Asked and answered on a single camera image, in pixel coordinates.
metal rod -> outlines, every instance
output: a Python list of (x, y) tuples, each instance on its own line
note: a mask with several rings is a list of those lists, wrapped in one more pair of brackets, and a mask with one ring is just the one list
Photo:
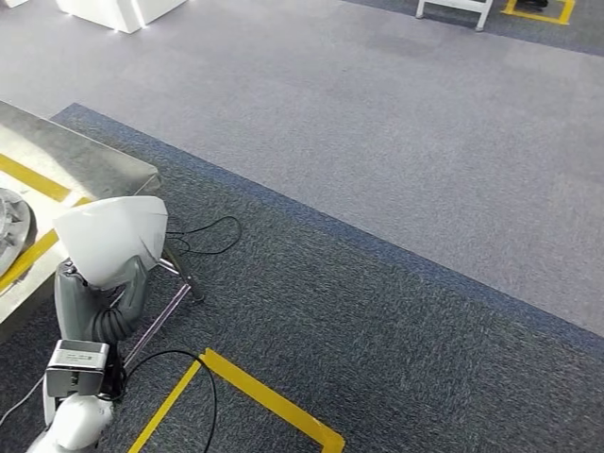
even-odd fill
[(128, 368), (132, 360), (136, 357), (139, 352), (140, 352), (143, 347), (146, 346), (149, 340), (151, 340), (153, 335), (156, 335), (158, 330), (159, 330), (168, 318), (169, 318), (177, 307), (180, 304), (180, 302), (184, 299), (184, 297), (189, 293), (191, 289), (191, 286), (184, 284), (178, 290), (172, 299), (169, 302), (168, 305), (166, 306), (164, 311), (159, 314), (159, 316), (153, 321), (153, 324), (151, 325), (143, 337), (140, 338), (128, 355), (126, 357), (126, 360), (124, 362), (124, 367)]
[(174, 264), (169, 262), (168, 260), (164, 260), (163, 258), (160, 258), (157, 264), (163, 267), (164, 269), (168, 272), (171, 272), (175, 276), (179, 275), (178, 271), (175, 267), (174, 267)]

white box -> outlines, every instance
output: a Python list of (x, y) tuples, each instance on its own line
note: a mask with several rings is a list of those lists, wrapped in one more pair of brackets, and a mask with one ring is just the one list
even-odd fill
[(57, 0), (67, 14), (133, 33), (186, 0)]

white chair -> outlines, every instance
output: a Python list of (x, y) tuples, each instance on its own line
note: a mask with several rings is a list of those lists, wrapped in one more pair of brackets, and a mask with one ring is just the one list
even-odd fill
[(420, 0), (418, 5), (418, 11), (415, 17), (421, 19), (424, 17), (424, 5), (426, 3), (433, 3), (435, 5), (442, 5), (443, 7), (465, 9), (467, 11), (479, 12), (480, 18), (478, 20), (478, 25), (476, 26), (476, 31), (482, 31), (485, 29), (485, 22), (491, 6), (493, 5), (493, 0), (485, 0), (484, 2), (476, 2), (475, 0)]

white plastic cover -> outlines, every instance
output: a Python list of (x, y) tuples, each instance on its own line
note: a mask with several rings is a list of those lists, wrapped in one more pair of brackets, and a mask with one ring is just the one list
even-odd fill
[(57, 234), (80, 274), (100, 288), (114, 286), (127, 260), (139, 256), (146, 269), (161, 258), (168, 212), (155, 196), (123, 196), (68, 210), (55, 219)]

yellow floor marking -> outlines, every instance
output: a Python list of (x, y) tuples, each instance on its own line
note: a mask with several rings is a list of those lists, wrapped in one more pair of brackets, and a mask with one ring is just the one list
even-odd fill
[[(0, 171), (13, 176), (15, 179), (29, 186), (39, 193), (43, 193), (57, 202), (62, 202), (69, 196), (71, 191), (66, 187), (56, 183), (52, 179), (40, 175), (25, 165), (21, 165), (4, 154), (0, 154)], [(88, 198), (80, 198), (75, 206), (90, 203)], [(54, 229), (48, 231), (31, 247), (20, 254), (6, 272), (0, 276), (0, 292), (4, 291), (26, 271), (32, 267), (36, 260), (48, 251), (58, 241)]]
[[(78, 200), (73, 207), (75, 208), (90, 202), (91, 200), (88, 198), (83, 197)], [(57, 243), (57, 241), (58, 241), (57, 233), (54, 229), (51, 229), (31, 247), (19, 255), (11, 267), (0, 276), (0, 292), (4, 291), (19, 277), (25, 274), (26, 271), (32, 267), (36, 260), (42, 257), (42, 255), (50, 250), (50, 248)]]
[(534, 21), (547, 22), (550, 24), (556, 25), (568, 25), (575, 8), (575, 0), (559, 0), (564, 3), (560, 17), (549, 17), (543, 14), (535, 14), (531, 12), (518, 11), (516, 9), (516, 4), (518, 0), (509, 0), (504, 9), (501, 12), (504, 14), (509, 14), (512, 16), (523, 17), (525, 19), (532, 19)]
[(71, 192), (66, 187), (61, 186), (52, 179), (40, 175), (25, 165), (21, 165), (15, 160), (0, 154), (0, 171), (8, 173), (23, 184), (28, 185), (39, 193), (43, 193), (60, 203)]
[(179, 380), (178, 383), (176, 384), (176, 386), (174, 386), (174, 388), (172, 389), (171, 392), (170, 392), (170, 394), (161, 406), (159, 406), (159, 409), (158, 409), (153, 417), (151, 417), (151, 420), (146, 424), (143, 432), (139, 434), (137, 440), (134, 441), (134, 443), (132, 444), (132, 446), (128, 450), (128, 453), (137, 453), (140, 451), (140, 449), (143, 448), (143, 445), (144, 445), (147, 439), (151, 437), (151, 434), (153, 434), (153, 431), (157, 428), (157, 425), (159, 425), (159, 422), (166, 416), (166, 413), (168, 413), (170, 408), (171, 408), (171, 406), (177, 399), (178, 399), (179, 396), (180, 396), (183, 390), (184, 390), (184, 388), (186, 387), (186, 385), (190, 382), (193, 376), (195, 376), (195, 373), (196, 373), (201, 367), (202, 365), (200, 365), (199, 362), (194, 361), (193, 365), (186, 370), (186, 373), (184, 373), (184, 375), (181, 377), (180, 380)]
[[(238, 368), (211, 349), (206, 349), (205, 355), (199, 356), (208, 368), (231, 383), (242, 392), (256, 400), (269, 411), (274, 412), (283, 420), (300, 429), (311, 439), (322, 446), (322, 453), (341, 453), (344, 449), (344, 439), (332, 429), (304, 412), (298, 406), (288, 401), (273, 390)], [(186, 373), (174, 387), (168, 398), (159, 407), (138, 438), (128, 450), (128, 453), (140, 451), (153, 430), (163, 419), (180, 394), (184, 390), (200, 368), (198, 362), (192, 364)]]

